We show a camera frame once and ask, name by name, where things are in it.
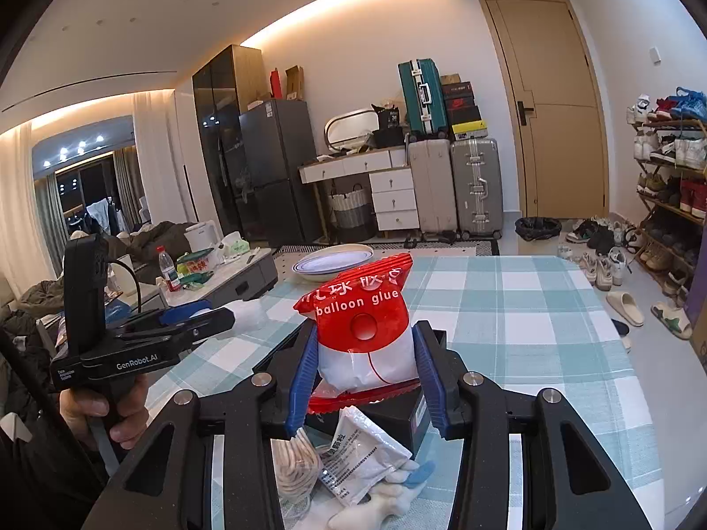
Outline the white electric kettle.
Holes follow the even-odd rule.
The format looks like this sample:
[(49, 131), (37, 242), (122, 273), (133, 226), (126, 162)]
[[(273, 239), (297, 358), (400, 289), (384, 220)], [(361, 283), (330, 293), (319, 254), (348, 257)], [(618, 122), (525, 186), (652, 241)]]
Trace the white electric kettle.
[(190, 225), (185, 229), (185, 237), (192, 253), (213, 249), (220, 243), (218, 228), (213, 220)]

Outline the grey coffee table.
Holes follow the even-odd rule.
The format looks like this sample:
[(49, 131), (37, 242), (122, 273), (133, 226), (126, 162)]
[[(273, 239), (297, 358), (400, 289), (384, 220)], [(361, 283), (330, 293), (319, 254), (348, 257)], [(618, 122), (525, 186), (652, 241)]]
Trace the grey coffee table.
[(144, 311), (168, 309), (198, 300), (207, 300), (211, 307), (222, 307), (234, 300), (259, 298), (272, 290), (277, 281), (273, 250), (258, 248), (220, 265), (206, 284), (194, 291), (164, 294), (155, 285), (141, 284), (141, 308)]

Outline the stack of shoe boxes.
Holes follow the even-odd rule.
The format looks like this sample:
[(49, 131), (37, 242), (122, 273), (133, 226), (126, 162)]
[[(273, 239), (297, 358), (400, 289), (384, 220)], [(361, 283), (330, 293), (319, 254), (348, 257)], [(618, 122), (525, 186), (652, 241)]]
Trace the stack of shoe boxes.
[(485, 119), (480, 115), (470, 81), (462, 81), (459, 74), (441, 77), (448, 125), (454, 139), (483, 139), (488, 136)]

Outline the woven laundry basket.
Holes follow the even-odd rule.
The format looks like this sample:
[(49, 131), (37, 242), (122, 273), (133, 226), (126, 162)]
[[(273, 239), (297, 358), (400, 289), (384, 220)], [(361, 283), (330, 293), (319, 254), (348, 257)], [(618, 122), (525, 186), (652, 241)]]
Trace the woven laundry basket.
[(375, 233), (373, 204), (362, 184), (346, 193), (333, 189), (328, 202), (342, 243), (362, 242)]

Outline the tall dark glass cabinet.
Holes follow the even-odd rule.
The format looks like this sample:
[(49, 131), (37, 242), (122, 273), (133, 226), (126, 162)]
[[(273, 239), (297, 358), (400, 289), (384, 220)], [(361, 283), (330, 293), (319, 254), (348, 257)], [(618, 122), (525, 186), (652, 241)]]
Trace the tall dark glass cabinet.
[(267, 95), (259, 49), (229, 45), (192, 77), (202, 156), (222, 233), (265, 238), (239, 117)]

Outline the bag of striped rope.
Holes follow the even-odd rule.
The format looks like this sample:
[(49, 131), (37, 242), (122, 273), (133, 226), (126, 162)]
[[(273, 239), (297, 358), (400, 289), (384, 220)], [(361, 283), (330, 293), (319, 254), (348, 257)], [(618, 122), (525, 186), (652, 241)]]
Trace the bag of striped rope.
[(289, 440), (273, 439), (271, 451), (281, 511), (296, 517), (308, 510), (323, 463), (303, 427)]

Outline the teal suitcase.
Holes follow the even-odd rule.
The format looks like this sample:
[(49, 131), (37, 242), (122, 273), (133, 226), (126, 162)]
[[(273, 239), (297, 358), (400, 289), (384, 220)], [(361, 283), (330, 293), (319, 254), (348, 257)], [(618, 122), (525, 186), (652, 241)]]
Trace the teal suitcase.
[(418, 138), (448, 138), (445, 98), (439, 71), (431, 59), (398, 64), (407, 122)]

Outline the beige suitcase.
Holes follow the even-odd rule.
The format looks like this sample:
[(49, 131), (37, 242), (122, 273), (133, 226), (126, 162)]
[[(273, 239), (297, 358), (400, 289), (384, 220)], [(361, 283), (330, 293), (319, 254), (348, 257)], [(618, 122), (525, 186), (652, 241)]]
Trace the beige suitcase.
[(407, 153), (414, 180), (419, 225), (424, 233), (456, 231), (456, 194), (446, 139), (411, 142)]

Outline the tan wooden door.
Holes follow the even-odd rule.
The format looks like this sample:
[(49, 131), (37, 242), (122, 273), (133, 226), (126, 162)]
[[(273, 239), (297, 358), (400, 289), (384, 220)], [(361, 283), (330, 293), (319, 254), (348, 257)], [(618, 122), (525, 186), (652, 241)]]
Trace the tan wooden door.
[(521, 210), (572, 219), (608, 212), (601, 94), (569, 0), (480, 0), (512, 121)]

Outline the wooden shoe rack with shoes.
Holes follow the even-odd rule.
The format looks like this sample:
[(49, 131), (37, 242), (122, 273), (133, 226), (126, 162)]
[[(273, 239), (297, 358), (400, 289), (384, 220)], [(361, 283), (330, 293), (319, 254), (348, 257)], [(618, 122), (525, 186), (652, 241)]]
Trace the wooden shoe rack with shoes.
[(646, 209), (629, 245), (641, 267), (679, 307), (687, 304), (706, 232), (706, 95), (677, 87), (640, 96), (627, 109)]

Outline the white plush toy blue ear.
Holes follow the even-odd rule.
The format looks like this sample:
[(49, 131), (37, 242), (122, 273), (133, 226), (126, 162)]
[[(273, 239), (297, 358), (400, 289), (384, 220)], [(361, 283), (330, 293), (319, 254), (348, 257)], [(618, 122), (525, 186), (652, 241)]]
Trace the white plush toy blue ear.
[(365, 503), (347, 506), (326, 524), (327, 529), (380, 529), (387, 518), (407, 515), (418, 495), (426, 488), (436, 464), (407, 461), (400, 469), (370, 488)]

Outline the black refrigerator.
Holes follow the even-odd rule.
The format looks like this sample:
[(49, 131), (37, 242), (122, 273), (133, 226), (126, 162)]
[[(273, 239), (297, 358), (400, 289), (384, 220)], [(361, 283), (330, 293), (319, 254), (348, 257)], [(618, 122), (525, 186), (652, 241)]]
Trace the black refrigerator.
[(300, 176), (316, 148), (306, 102), (270, 99), (239, 117), (259, 225), (272, 248), (323, 235), (312, 189)]

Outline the red white balloon glue bag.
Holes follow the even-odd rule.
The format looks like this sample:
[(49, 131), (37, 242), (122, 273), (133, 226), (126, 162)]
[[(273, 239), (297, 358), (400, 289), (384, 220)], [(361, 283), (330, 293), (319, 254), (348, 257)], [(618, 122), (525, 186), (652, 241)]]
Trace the red white balloon glue bag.
[(295, 310), (315, 322), (319, 385), (310, 414), (368, 405), (417, 389), (412, 323), (403, 296), (408, 253), (352, 268), (302, 295)]

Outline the white cotton pad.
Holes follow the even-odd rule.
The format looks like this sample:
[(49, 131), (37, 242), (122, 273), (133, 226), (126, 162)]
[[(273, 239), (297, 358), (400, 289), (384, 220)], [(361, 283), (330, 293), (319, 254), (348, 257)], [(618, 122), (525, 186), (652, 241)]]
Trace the white cotton pad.
[(265, 327), (270, 319), (260, 299), (234, 300), (224, 305), (234, 315), (232, 327), (219, 334), (220, 337), (235, 337), (254, 333)]

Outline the white medicine granule packet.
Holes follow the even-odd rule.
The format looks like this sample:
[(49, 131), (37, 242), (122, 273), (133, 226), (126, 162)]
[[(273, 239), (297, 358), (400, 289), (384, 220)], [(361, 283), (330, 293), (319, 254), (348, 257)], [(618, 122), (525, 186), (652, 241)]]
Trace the white medicine granule packet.
[(356, 407), (340, 410), (330, 444), (315, 451), (323, 466), (320, 482), (345, 507), (357, 505), (412, 457), (410, 450)]

